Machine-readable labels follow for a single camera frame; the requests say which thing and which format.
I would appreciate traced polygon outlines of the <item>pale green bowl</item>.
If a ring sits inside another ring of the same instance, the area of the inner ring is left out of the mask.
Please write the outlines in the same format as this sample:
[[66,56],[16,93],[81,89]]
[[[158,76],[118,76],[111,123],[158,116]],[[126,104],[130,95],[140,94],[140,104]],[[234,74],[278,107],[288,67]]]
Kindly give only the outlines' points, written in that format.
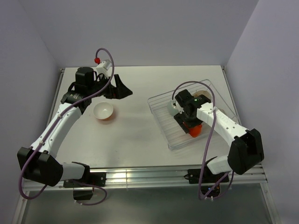
[[168,104],[167,104],[167,110],[168,110],[168,113],[174,117],[176,114],[179,113],[178,109],[176,108],[175,104],[173,104],[172,101],[170,101]]

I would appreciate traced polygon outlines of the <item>white bowl orange outside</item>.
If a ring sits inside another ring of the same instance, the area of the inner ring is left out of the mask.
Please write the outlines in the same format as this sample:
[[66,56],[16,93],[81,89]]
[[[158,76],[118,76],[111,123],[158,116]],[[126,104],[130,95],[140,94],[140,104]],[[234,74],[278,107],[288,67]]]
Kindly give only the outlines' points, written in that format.
[[113,120],[115,117],[114,107],[111,103],[100,102],[94,107],[93,115],[96,119],[101,121]]

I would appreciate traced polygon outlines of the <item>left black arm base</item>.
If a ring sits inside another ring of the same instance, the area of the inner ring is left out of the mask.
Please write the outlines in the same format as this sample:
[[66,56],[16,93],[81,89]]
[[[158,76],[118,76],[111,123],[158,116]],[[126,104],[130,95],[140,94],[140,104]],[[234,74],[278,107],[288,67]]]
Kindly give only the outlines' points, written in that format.
[[[63,187],[73,189],[73,199],[76,203],[84,206],[97,205],[107,198],[107,191],[103,188],[106,184],[106,175],[105,172],[90,173],[81,179],[64,181]],[[103,198],[98,202],[88,203],[87,201],[91,200],[96,189],[104,193]]]

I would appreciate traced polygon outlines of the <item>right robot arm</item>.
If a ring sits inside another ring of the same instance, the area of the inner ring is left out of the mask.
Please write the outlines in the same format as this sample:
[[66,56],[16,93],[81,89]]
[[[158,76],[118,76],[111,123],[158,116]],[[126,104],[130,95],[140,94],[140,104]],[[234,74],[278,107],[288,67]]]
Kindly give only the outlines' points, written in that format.
[[230,147],[226,156],[215,157],[206,163],[202,170],[203,179],[214,181],[218,174],[233,171],[242,175],[264,160],[261,134],[249,130],[229,118],[204,95],[193,96],[182,90],[175,96],[178,113],[174,119],[185,133],[205,123],[216,131]]

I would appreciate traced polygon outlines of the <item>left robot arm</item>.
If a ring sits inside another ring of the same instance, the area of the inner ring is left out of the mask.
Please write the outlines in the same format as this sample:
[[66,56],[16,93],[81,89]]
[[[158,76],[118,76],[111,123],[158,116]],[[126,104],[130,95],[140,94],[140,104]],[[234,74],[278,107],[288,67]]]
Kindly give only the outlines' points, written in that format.
[[90,67],[80,67],[75,81],[63,95],[56,115],[40,137],[29,148],[21,147],[17,158],[21,179],[47,186],[72,180],[79,186],[90,183],[90,167],[83,163],[61,164],[56,160],[58,150],[74,123],[83,115],[94,97],[123,99],[133,92],[121,81],[118,74],[106,76],[106,71],[96,72]]

